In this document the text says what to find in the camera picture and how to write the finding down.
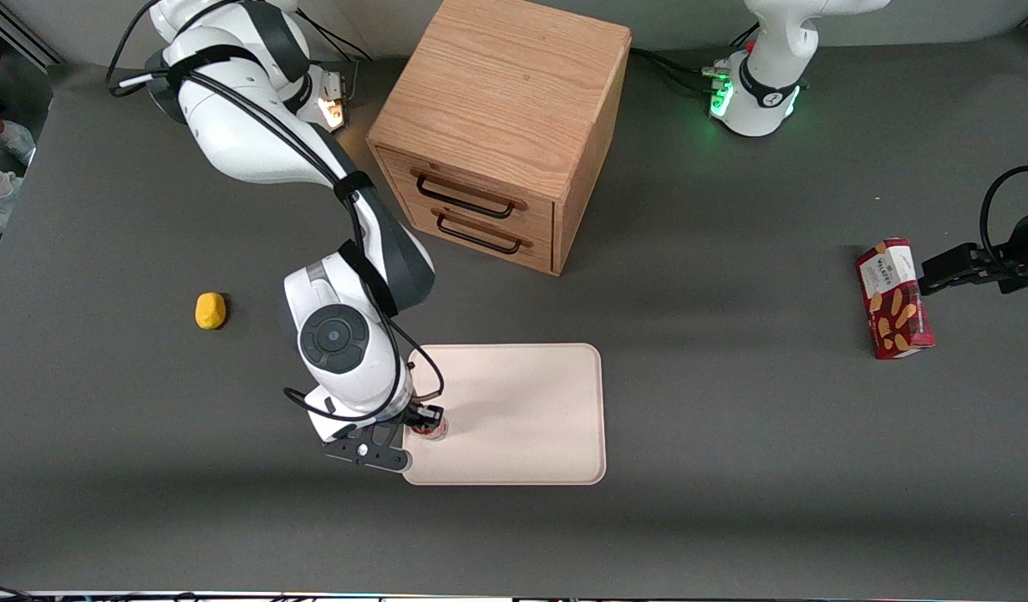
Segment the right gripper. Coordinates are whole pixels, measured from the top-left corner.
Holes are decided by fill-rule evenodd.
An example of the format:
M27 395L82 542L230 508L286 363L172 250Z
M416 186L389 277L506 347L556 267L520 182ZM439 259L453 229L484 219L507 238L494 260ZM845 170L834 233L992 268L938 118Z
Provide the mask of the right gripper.
M340 438L339 432L350 428L351 431L366 426L381 426L381 424L397 424L403 420L403 414L407 411L412 401L391 401L386 406L384 411L372 416L368 420L362 416L369 414L381 407L380 401L366 405L347 406L342 401L334 401L333 409L329 409L323 401L308 401L314 411L308 411L314 430L324 442L335 441ZM431 424L440 424L444 419L444 408L433 405L415 405L417 416L407 416L403 420L405 426L418 436L430 436Z

